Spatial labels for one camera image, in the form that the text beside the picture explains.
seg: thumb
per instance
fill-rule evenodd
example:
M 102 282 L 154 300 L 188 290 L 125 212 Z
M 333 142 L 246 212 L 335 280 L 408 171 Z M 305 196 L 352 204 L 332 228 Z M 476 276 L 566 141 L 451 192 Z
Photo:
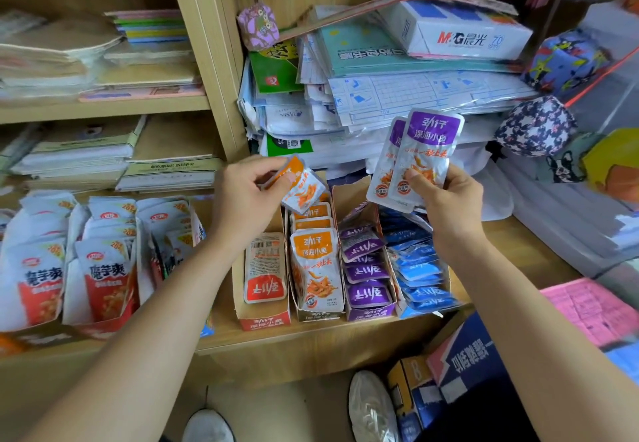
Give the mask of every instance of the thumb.
M 273 185 L 268 188 L 267 195 L 272 198 L 273 201 L 278 203 L 282 201 L 285 194 L 287 194 L 295 181 L 295 175 L 293 173 L 286 173 L 282 177 L 278 178 Z
M 406 178 L 410 187 L 424 199 L 426 206 L 428 206 L 428 203 L 441 191 L 440 188 L 437 188 L 415 170 L 411 169 L 406 171 L 404 178 Z

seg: person's right hand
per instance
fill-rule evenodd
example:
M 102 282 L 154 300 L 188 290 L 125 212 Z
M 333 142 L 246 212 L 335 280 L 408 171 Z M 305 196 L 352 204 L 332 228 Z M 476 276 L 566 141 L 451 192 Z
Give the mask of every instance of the person's right hand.
M 481 224 L 484 188 L 464 170 L 451 163 L 444 189 L 414 170 L 406 172 L 406 179 L 424 199 L 435 250 L 445 262 L 450 263 L 460 247 L 486 241 Z

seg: person's left hand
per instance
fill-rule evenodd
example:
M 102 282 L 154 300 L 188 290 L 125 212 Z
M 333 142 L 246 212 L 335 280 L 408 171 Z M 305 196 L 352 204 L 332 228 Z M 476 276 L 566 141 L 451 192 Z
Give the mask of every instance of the person's left hand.
M 282 169 L 287 161 L 287 157 L 253 155 L 215 174 L 212 236 L 216 241 L 239 254 L 267 228 L 295 175 L 287 173 L 266 191 L 256 183 L 264 183 L 269 172 Z

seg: forearm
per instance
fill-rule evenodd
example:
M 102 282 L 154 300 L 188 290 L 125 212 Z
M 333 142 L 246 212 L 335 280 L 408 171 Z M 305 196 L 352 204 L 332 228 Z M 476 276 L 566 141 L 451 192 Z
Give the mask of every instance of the forearm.
M 156 442 L 238 254 L 231 250 L 214 238 L 198 246 L 25 440 Z
M 487 240 L 451 267 L 473 299 L 539 438 L 625 441 L 639 433 L 639 388 Z

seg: barcode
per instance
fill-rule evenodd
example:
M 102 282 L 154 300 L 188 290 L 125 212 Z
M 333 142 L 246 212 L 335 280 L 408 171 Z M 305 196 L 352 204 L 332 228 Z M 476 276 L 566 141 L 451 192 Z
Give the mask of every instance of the barcode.
M 272 247 L 273 242 L 253 242 L 251 243 L 251 248 L 266 248 Z

